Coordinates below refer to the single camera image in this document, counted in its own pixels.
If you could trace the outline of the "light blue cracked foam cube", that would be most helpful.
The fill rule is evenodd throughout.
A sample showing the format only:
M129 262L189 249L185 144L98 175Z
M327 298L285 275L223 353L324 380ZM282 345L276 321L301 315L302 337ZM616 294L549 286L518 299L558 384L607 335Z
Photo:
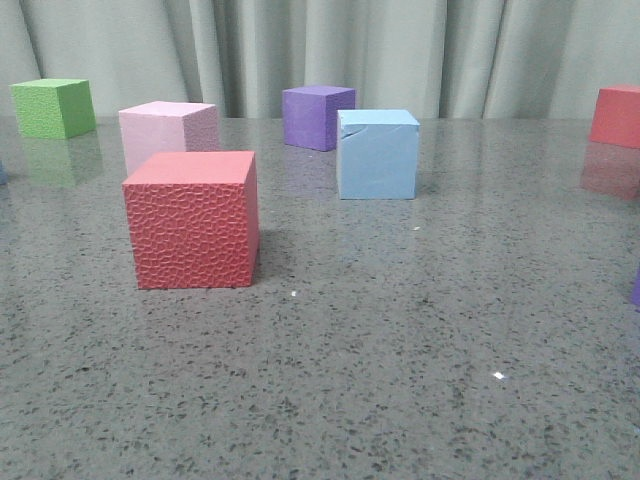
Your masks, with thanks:
M336 178L342 199L413 199L420 123L402 109L338 112Z

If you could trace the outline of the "dark purple foam cube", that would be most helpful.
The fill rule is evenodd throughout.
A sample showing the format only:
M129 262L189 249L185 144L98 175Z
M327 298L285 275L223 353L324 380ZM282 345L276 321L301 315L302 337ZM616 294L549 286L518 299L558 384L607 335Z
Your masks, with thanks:
M356 108L356 90L311 85L282 91L284 143L318 151L337 144L337 112Z

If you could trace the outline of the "red textured foam cube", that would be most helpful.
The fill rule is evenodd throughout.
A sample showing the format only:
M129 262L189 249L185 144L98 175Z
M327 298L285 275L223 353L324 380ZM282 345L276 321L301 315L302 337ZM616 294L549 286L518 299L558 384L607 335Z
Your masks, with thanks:
M259 248L254 152L157 153L122 190L139 288L251 284Z

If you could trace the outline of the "pink foam cube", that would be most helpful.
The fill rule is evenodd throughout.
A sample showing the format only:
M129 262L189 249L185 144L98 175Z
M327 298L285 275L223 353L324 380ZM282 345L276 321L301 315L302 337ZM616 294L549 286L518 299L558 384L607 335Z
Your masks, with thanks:
M219 149L214 104L153 101L119 112L126 170L132 174L158 152Z

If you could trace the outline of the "grey curtain backdrop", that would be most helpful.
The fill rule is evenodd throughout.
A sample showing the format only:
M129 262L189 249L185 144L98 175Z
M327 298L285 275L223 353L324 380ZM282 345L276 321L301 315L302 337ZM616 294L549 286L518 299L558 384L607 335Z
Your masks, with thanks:
M284 89L356 89L419 118L587 118L639 81L635 1L5 1L10 85L82 78L100 115L152 100L275 118Z

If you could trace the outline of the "green foam cube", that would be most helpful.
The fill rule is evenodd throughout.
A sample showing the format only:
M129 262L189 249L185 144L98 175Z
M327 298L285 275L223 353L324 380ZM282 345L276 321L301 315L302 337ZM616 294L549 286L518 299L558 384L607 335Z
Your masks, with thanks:
M88 80L39 79L10 89L23 137L69 139L96 129Z

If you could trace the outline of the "red foam cube right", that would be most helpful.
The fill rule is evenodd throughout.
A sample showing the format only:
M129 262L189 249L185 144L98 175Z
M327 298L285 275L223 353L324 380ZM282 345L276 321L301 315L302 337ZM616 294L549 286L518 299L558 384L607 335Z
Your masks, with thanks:
M638 85L600 88L589 140L638 149L639 101Z

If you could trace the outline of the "light purple foam cube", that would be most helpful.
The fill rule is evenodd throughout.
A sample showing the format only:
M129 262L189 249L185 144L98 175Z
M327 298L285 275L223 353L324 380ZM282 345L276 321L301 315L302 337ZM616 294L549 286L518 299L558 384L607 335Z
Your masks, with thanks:
M630 295L630 301L633 305L640 306L640 269L637 270L633 288Z

